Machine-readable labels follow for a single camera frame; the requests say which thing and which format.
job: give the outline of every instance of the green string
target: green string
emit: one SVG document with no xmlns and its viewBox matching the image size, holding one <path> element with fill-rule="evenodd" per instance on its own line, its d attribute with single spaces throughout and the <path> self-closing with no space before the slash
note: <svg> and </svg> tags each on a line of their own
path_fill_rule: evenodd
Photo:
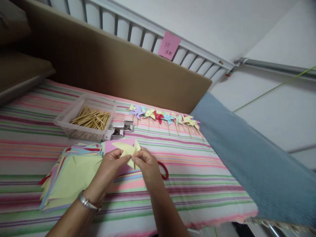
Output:
<svg viewBox="0 0 316 237">
<path fill-rule="evenodd" d="M 216 230 L 216 227 L 214 226 L 214 229 L 215 229 L 215 234 L 216 234 L 216 237 L 218 237 L 218 235 L 217 235 L 217 230 Z"/>
<path fill-rule="evenodd" d="M 312 70 L 312 69 L 314 69 L 314 68 L 316 68 L 316 66 L 314 66 L 314 67 L 312 67 L 312 68 L 310 68 L 310 69 L 308 69 L 308 70 L 306 70 L 306 71 L 304 71 L 304 72 L 302 72 L 302 73 L 300 73 L 300 74 L 296 75 L 295 77 L 292 77 L 292 78 L 290 78 L 290 79 L 286 80 L 285 82 L 281 83 L 280 85 L 278 85 L 278 86 L 276 86 L 276 87 L 272 88 L 271 90 L 269 90 L 269 91 L 265 92 L 265 93 L 264 93 L 264 94 L 262 94 L 261 96 L 258 96 L 257 98 L 253 99 L 253 100 L 252 100 L 252 101 L 250 101 L 249 103 L 246 103 L 246 104 L 245 104 L 245 105 L 243 105 L 242 107 L 240 107 L 240 108 L 238 108 L 238 109 L 234 110 L 234 111 L 233 111 L 233 113 L 234 113 L 234 112 L 236 112 L 236 111 L 238 111 L 238 110 L 240 110 L 240 109 L 242 109 L 243 107 L 245 107 L 245 106 L 247 106 L 247 105 L 251 104 L 252 102 L 254 102 L 255 100 L 257 100 L 257 99 L 261 98 L 262 96 L 264 96 L 264 95 L 266 95 L 266 94 L 270 93 L 271 91 L 275 90 L 276 88 L 278 88 L 278 87 L 280 87 L 280 86 L 282 86 L 282 85 L 284 85 L 284 84 L 286 84 L 286 83 L 289 83 L 289 82 L 291 82 L 291 81 L 295 80 L 296 78 L 300 77 L 301 75 L 303 75 L 303 74 L 307 73 L 308 71 L 310 71 L 310 70 Z"/>
</svg>

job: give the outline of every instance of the person's left hand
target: person's left hand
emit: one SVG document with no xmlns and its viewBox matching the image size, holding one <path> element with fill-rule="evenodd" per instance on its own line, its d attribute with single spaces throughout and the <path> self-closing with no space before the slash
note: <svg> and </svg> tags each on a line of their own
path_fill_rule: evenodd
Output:
<svg viewBox="0 0 316 237">
<path fill-rule="evenodd" d="M 104 155 L 98 171 L 83 193 L 84 197 L 89 199 L 92 204 L 99 205 L 101 203 L 113 184 L 117 171 L 131 158 L 131 155 L 120 157 L 122 153 L 121 149 L 115 149 Z"/>
</svg>

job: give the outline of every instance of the metal pipe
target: metal pipe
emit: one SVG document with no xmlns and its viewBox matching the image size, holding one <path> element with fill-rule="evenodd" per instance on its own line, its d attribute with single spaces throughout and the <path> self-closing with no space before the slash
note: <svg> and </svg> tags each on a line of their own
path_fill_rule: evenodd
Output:
<svg viewBox="0 0 316 237">
<path fill-rule="evenodd" d="M 268 229 L 270 233 L 273 235 L 273 237 L 281 237 L 272 225 L 269 224 Z"/>
<path fill-rule="evenodd" d="M 252 67 L 256 67 L 260 69 L 265 69 L 265 70 L 270 70 L 270 71 L 275 71 L 275 72 L 280 72 L 280 73 L 285 73 L 285 74 L 290 74 L 290 75 L 298 75 L 308 70 L 308 68 L 269 63 L 269 62 L 258 61 L 258 60 L 253 60 L 249 58 L 237 58 L 234 61 L 234 63 L 237 64 L 238 66 L 248 65 L 248 66 L 252 66 Z M 310 70 L 307 73 L 301 75 L 301 77 L 316 80 L 316 70 Z"/>
</svg>

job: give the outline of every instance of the person's right hand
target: person's right hand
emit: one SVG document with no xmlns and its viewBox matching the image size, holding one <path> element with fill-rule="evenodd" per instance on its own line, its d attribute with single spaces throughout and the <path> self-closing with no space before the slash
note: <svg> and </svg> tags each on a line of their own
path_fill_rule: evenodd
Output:
<svg viewBox="0 0 316 237">
<path fill-rule="evenodd" d="M 132 155 L 132 161 L 141 169 L 147 189 L 164 188 L 164 182 L 161 177 L 158 162 L 146 148 Z"/>
</svg>

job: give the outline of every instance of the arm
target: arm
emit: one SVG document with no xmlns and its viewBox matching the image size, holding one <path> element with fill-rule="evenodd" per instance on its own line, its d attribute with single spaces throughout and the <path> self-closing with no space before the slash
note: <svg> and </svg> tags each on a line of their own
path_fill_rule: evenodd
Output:
<svg viewBox="0 0 316 237">
<path fill-rule="evenodd" d="M 106 153 L 93 180 L 88 188 L 84 190 L 83 196 L 89 199 L 94 206 L 99 207 L 101 205 L 107 190 L 113 184 L 117 171 L 131 158 L 130 155 L 119 158 L 122 153 L 123 151 L 120 149 Z M 76 199 L 46 236 L 84 235 L 85 230 L 93 220 L 95 212 L 95 210 L 85 207 Z"/>
<path fill-rule="evenodd" d="M 132 160 L 141 169 L 147 190 L 150 193 L 158 235 L 161 237 L 190 237 L 165 188 L 157 159 L 142 147 L 132 156 Z"/>
</svg>

